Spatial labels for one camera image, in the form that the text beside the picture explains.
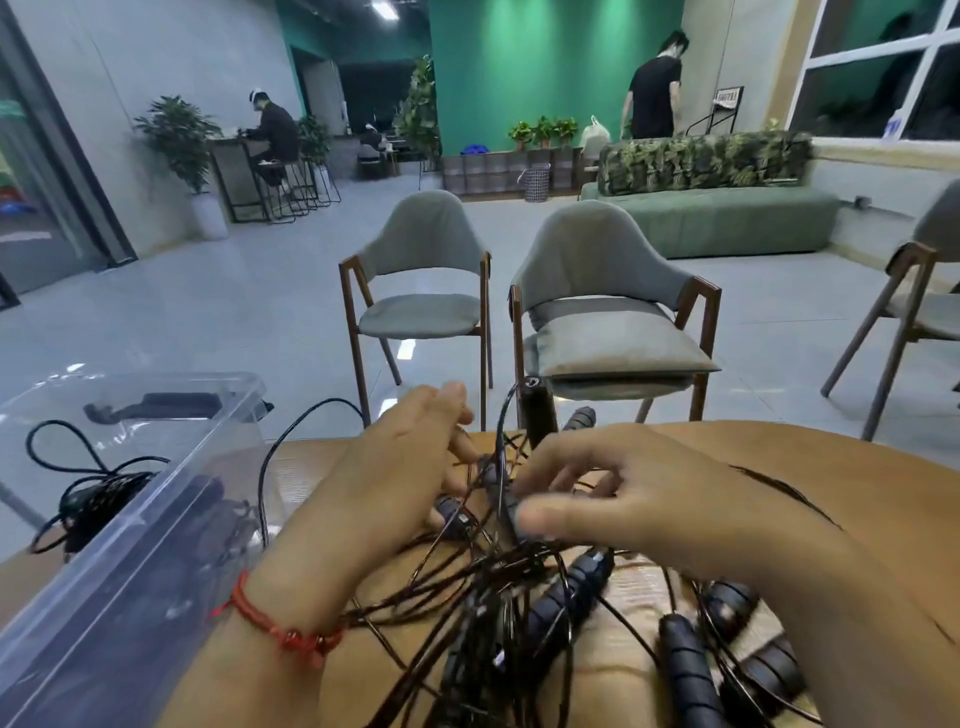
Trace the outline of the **person's left hand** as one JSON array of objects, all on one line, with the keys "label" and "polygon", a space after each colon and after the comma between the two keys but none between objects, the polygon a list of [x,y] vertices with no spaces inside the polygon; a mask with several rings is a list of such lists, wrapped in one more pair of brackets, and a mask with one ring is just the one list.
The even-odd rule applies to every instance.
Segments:
[{"label": "person's left hand", "polygon": [[348,444],[247,580],[283,591],[330,587],[347,604],[367,576],[428,526],[431,514],[415,531],[376,525],[376,425],[387,411]]}]

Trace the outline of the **person's right hand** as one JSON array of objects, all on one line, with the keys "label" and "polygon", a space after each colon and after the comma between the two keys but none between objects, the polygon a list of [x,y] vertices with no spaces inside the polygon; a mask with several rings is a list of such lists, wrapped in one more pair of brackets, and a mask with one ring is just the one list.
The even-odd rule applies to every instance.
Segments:
[{"label": "person's right hand", "polygon": [[639,423],[548,436],[521,466],[519,503],[538,495],[607,500],[600,541],[699,579],[762,589],[787,501],[743,472]]}]

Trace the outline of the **person's right forearm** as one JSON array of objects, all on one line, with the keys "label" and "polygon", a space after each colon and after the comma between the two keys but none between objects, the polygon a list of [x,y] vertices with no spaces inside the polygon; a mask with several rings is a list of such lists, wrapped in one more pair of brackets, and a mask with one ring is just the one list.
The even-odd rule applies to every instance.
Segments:
[{"label": "person's right forearm", "polygon": [[960,728],[960,645],[837,525],[735,474],[741,579],[795,650],[824,728]]}]

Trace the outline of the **person's left forearm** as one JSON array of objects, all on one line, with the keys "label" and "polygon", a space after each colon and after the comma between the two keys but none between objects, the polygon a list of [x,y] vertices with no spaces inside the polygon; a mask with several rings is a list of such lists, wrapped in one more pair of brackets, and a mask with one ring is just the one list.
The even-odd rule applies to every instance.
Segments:
[{"label": "person's left forearm", "polygon": [[342,591],[234,588],[155,728],[316,728],[329,654],[342,641]]}]

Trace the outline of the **grey chair with wooden legs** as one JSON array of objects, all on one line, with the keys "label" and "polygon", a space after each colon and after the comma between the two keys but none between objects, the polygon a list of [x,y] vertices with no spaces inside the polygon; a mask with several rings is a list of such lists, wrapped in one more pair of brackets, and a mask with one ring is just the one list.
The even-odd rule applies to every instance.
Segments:
[{"label": "grey chair with wooden legs", "polygon": [[924,340],[960,344],[960,281],[946,293],[930,293],[937,264],[960,264],[960,177],[951,180],[914,225],[885,267],[887,281],[846,345],[820,393],[828,398],[877,321],[897,330],[860,435],[872,442],[908,344]]},{"label": "grey chair with wooden legs", "polygon": [[515,383],[536,380],[551,396],[570,402],[638,402],[638,423],[645,423],[655,399],[690,389],[688,419],[701,422],[715,372],[681,378],[551,379],[528,371],[523,344],[565,314],[651,311],[667,317],[714,361],[721,302],[719,286],[664,258],[625,210],[599,200],[577,201],[546,218],[511,281]]},{"label": "grey chair with wooden legs", "polygon": [[[359,413],[372,421],[362,336],[379,342],[395,385],[402,385],[391,341],[477,337],[480,342],[479,423],[487,429],[488,392],[494,385],[491,346],[491,254],[482,247],[460,198],[442,189],[421,190],[402,199],[369,243],[339,263]],[[427,270],[469,273],[478,294],[411,293],[374,300],[377,277]]]}]

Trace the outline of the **grey seat cushion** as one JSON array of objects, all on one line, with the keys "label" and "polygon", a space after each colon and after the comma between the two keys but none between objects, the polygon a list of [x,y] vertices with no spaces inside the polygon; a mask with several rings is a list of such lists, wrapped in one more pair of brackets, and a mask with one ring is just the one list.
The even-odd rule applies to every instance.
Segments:
[{"label": "grey seat cushion", "polygon": [[558,381],[680,379],[721,370],[661,313],[568,313],[525,339],[528,372]]}]

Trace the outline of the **low wooden shelf unit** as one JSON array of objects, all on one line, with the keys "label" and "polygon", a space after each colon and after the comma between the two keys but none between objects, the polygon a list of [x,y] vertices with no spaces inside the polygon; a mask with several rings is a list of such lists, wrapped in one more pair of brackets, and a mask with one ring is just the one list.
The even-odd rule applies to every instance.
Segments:
[{"label": "low wooden shelf unit", "polygon": [[523,199],[532,172],[548,171],[546,197],[578,196],[597,171],[582,148],[555,147],[445,155],[438,159],[442,188],[464,201]]}]

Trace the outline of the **checked laundry basket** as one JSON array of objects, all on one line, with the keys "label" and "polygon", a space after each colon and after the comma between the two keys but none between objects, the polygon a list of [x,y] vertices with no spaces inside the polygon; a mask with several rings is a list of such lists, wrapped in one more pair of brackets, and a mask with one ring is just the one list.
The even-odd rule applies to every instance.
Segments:
[{"label": "checked laundry basket", "polygon": [[549,199],[551,164],[538,162],[525,168],[517,177],[523,200],[528,204],[541,204]]}]

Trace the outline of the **long flat black grip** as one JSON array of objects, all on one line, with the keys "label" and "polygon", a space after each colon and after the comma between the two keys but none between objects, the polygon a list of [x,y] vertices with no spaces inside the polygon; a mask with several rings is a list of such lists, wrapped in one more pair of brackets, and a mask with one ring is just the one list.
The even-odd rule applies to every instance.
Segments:
[{"label": "long flat black grip", "polygon": [[208,421],[220,416],[228,403],[239,394],[214,393],[149,393],[140,401],[120,408],[87,403],[82,412],[91,423],[114,426],[125,421]]}]

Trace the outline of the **black bar stools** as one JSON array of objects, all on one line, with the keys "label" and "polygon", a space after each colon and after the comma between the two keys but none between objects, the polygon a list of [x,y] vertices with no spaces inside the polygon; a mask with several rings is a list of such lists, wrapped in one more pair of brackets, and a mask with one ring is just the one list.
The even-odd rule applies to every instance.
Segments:
[{"label": "black bar stools", "polygon": [[293,224],[309,213],[342,203],[340,190],[324,165],[261,160],[253,167],[264,221]]}]

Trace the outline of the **tall green indoor plant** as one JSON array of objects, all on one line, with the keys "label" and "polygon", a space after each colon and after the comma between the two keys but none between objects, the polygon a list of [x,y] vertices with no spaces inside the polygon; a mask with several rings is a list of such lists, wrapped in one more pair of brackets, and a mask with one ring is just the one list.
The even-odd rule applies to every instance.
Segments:
[{"label": "tall green indoor plant", "polygon": [[393,119],[394,131],[418,157],[417,188],[435,172],[443,156],[434,60],[426,54],[414,63],[407,96]]}]

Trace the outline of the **black bar table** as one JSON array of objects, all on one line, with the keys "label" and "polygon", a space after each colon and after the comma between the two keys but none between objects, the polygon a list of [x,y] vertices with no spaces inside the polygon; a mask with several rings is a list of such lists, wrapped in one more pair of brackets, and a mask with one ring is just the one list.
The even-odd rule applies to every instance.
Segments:
[{"label": "black bar table", "polygon": [[208,140],[211,181],[215,183],[227,221],[233,225],[272,221],[263,180],[251,162],[265,146],[243,137]]}]

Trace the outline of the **white plastic bag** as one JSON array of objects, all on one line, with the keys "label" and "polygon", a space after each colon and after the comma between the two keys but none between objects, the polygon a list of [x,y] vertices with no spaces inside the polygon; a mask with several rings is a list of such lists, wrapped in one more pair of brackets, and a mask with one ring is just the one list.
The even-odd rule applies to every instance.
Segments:
[{"label": "white plastic bag", "polygon": [[581,160],[584,165],[595,166],[598,164],[602,150],[610,143],[611,134],[609,130],[595,115],[592,115],[590,122],[582,130],[580,140]]}]

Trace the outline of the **green sofa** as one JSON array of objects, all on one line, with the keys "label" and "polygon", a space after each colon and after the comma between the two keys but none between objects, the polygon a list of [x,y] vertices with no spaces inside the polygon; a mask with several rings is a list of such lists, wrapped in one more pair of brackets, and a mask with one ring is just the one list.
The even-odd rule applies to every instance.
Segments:
[{"label": "green sofa", "polygon": [[831,242],[841,201],[809,186],[724,187],[579,199],[617,206],[671,261],[816,253]]}]

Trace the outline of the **camouflage sofa back cushion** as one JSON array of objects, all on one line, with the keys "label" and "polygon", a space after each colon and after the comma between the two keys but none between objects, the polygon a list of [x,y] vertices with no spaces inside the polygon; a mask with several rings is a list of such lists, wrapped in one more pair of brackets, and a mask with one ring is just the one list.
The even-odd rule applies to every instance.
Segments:
[{"label": "camouflage sofa back cushion", "polygon": [[627,140],[601,151],[596,183],[606,197],[794,187],[812,152],[809,134],[783,129]]}]

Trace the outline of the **clear plastic storage box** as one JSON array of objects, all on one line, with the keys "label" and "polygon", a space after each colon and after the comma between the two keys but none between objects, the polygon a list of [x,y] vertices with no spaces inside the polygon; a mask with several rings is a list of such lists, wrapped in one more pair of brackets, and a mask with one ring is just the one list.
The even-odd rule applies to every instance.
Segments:
[{"label": "clear plastic storage box", "polygon": [[[204,392],[239,397],[209,420],[83,412]],[[286,519],[265,394],[249,372],[68,373],[0,403],[0,728],[152,728]]]}]

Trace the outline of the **large potted plant white pot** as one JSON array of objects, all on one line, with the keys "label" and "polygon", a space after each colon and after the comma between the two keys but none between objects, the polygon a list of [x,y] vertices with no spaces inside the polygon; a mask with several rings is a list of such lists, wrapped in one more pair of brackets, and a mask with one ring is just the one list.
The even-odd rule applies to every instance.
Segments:
[{"label": "large potted plant white pot", "polygon": [[191,213],[204,240],[229,236],[222,205],[211,188],[213,155],[210,142],[222,138],[222,128],[198,105],[181,95],[162,95],[133,119],[146,145],[162,158],[186,190]]}]

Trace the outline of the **black sign stand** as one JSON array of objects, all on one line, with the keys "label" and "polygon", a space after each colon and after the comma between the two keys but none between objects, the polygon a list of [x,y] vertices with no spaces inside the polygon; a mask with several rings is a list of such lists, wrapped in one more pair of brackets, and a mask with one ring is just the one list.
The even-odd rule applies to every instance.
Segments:
[{"label": "black sign stand", "polygon": [[684,135],[692,137],[697,130],[700,130],[702,135],[709,136],[718,127],[726,129],[727,133],[732,133],[737,125],[744,91],[743,85],[718,88],[711,99],[709,113],[693,122],[685,130]]}]

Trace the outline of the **white framed window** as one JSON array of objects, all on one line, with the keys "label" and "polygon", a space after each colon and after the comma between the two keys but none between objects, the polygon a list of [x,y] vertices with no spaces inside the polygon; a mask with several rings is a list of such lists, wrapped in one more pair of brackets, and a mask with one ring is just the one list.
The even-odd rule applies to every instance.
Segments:
[{"label": "white framed window", "polygon": [[785,127],[856,144],[960,145],[960,0],[816,9]]}]

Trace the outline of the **glass door black frame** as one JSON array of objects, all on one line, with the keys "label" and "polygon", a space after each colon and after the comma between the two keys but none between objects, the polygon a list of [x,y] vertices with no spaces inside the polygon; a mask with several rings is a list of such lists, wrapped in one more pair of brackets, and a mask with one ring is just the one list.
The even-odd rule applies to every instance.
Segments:
[{"label": "glass door black frame", "polygon": [[0,0],[0,311],[138,260],[10,0]]}]

